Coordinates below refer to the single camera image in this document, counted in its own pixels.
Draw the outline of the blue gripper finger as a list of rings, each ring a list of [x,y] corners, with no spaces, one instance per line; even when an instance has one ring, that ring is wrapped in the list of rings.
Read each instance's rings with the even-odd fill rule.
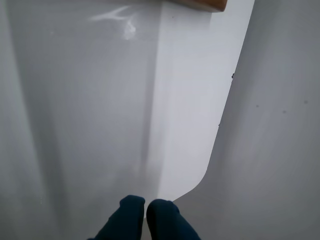
[[[128,195],[119,202],[119,208],[109,217],[94,240],[139,240],[145,213],[145,199]]]
[[[147,207],[146,220],[153,240],[200,239],[172,201],[153,200]]]

